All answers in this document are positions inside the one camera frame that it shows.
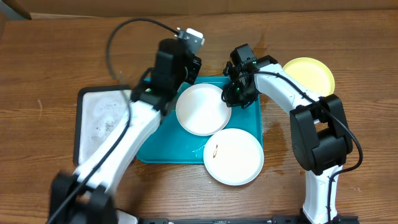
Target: yellow bowl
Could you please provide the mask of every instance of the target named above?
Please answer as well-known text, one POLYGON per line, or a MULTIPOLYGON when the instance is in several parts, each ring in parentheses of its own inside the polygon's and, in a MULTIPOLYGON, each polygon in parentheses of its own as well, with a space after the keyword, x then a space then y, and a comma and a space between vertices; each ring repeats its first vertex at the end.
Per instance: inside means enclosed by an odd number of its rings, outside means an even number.
POLYGON ((311 91, 328 96, 335 90, 335 79, 330 69, 313 58, 293 59, 284 66, 285 72, 311 91))

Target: blue mat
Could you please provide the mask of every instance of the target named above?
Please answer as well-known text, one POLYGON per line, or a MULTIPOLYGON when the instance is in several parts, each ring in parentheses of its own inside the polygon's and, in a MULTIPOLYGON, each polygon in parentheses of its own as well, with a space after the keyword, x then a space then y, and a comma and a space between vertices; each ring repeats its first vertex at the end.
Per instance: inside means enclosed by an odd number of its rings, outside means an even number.
MULTIPOLYGON (((195 84, 209 83, 220 88, 229 82, 228 77, 198 77, 195 84)), ((184 83, 178 96, 191 85, 184 83)), ((225 128, 238 128, 251 133, 262 142, 261 106, 258 99, 248 108, 232 108, 231 119, 225 128)), ((159 129, 141 146, 137 158, 151 164, 203 164, 203 150, 211 136, 189 133, 177 121, 175 111, 168 115, 159 129)))

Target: blue tray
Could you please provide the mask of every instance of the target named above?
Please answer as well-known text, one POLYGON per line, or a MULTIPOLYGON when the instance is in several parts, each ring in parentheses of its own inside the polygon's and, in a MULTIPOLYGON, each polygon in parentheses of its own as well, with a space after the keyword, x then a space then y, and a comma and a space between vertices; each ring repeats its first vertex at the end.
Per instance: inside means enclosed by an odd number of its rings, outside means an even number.
MULTIPOLYGON (((198 77, 195 84, 210 83, 222 88, 228 82, 228 77, 198 77)), ((178 96, 190 86, 184 83, 178 96)), ((240 107, 232 108, 231 119, 225 128, 245 130, 256 137, 264 147, 260 100, 258 99, 245 110, 240 107)), ((137 158, 151 164, 203 164, 203 150, 210 137, 196 136, 186 131, 178 123, 173 111, 141 146, 137 158)))

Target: wooden table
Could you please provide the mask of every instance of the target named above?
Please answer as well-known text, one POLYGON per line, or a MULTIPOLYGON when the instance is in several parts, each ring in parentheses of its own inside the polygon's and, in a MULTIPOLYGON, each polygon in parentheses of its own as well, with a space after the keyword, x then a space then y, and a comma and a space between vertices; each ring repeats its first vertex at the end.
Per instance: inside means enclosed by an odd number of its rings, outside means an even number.
MULTIPOLYGON (((0 44, 0 222, 43 223, 59 169, 72 169, 76 97, 117 84, 104 46, 126 18, 7 22, 0 44)), ((339 178, 339 213, 361 223, 398 223, 398 11, 342 11, 156 17, 204 33, 200 75, 220 75, 237 46, 281 64, 297 57, 329 66, 364 162, 339 178)), ((144 22, 120 31, 113 63, 132 85, 154 64, 169 31, 144 22)), ((253 218, 297 215, 305 178, 291 150, 289 117, 261 96, 265 163, 259 177, 228 187, 204 166, 149 165, 126 171, 119 208, 139 217, 253 218)), ((358 158, 354 150, 346 167, 358 158)))

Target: cable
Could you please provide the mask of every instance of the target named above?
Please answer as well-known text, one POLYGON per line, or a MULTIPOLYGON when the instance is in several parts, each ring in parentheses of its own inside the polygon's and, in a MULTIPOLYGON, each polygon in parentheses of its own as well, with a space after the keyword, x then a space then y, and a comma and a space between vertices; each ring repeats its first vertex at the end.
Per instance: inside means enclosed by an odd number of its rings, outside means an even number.
MULTIPOLYGON (((111 63, 111 55, 110 55, 110 51, 111 51, 111 44, 112 44, 112 40, 114 38, 114 36, 116 35, 116 33, 118 32, 118 30, 122 27, 124 27, 125 25, 132 23, 132 22, 136 22, 136 21, 146 21, 146 22, 151 22, 153 24, 157 24, 175 34, 178 34, 178 31, 168 27, 167 25, 164 25, 163 23, 157 22, 153 19, 146 19, 146 18, 135 18, 135 19, 130 19, 128 21, 122 22, 120 25, 118 25, 111 33, 111 35, 109 36, 109 39, 106 43, 106 50, 105 50, 105 57, 106 57, 106 64, 108 66, 108 70, 109 70, 109 74, 112 76, 112 79, 116 79, 116 74, 113 70, 113 66, 111 63)), ((150 71, 152 71, 153 68, 148 68, 141 76, 140 81, 143 80, 150 71)), ((68 205, 68 203, 75 198, 75 196, 78 193, 81 193, 82 189, 86 186, 87 182, 89 181, 89 179, 95 174, 95 172, 101 167, 101 165, 105 162, 105 160, 109 157, 109 155, 114 151, 114 149, 116 148, 116 146, 119 144, 119 142, 122 140, 122 138, 124 137, 124 135, 126 134, 129 126, 130 126, 130 122, 131 122, 131 108, 129 106, 129 100, 128 97, 126 96, 126 94, 124 94, 123 90, 121 90, 121 94, 124 97, 124 99, 126 100, 127 103, 127 110, 128 110, 128 119, 127 119, 127 123, 126 123, 126 127, 124 127, 122 133, 120 134, 120 136, 118 137, 118 139, 114 142, 114 144, 112 145, 112 147, 106 152, 106 154, 102 157, 102 159, 97 163, 97 165, 94 166, 94 168, 91 170, 91 172, 84 178, 84 180, 74 189, 74 191, 72 191, 68 197, 62 202, 62 204, 57 208, 57 210, 52 214, 52 216, 49 218, 49 220, 47 221, 46 224, 51 224, 55 221, 55 219, 58 217, 58 215, 61 213, 61 211, 68 205)))
POLYGON ((328 223, 331 224, 331 215, 330 215, 330 200, 331 200, 331 186, 332 183, 334 182, 334 179, 337 175, 345 173, 345 172, 349 172, 352 170, 357 169, 363 161, 363 152, 362 152, 362 147, 359 144, 358 140, 356 139, 356 137, 354 136, 354 134, 339 120, 337 119, 333 114, 331 114, 326 108, 324 108, 319 102, 311 99, 306 93, 304 93, 297 85, 295 85, 290 79, 288 79, 287 77, 279 74, 279 73, 273 73, 273 72, 263 72, 263 71, 257 71, 257 72, 252 72, 252 73, 246 73, 243 74, 241 76, 239 76, 237 78, 237 80, 239 80, 240 78, 246 77, 246 76, 250 76, 250 75, 254 75, 254 74, 265 74, 265 75, 272 75, 275 76, 277 78, 281 78, 283 79, 285 82, 287 82, 291 87, 293 87, 298 93, 300 93, 306 100, 308 100, 311 103, 316 104, 317 106, 319 106, 321 108, 321 110, 331 119, 333 119, 334 121, 336 121, 347 133, 348 135, 352 138, 352 140, 355 143, 356 148, 358 149, 358 153, 359 153, 359 159, 358 162, 349 168, 337 171, 335 173, 333 173, 330 177, 329 177, 329 187, 328 187, 328 201, 327 201, 327 210, 328 210, 328 223))

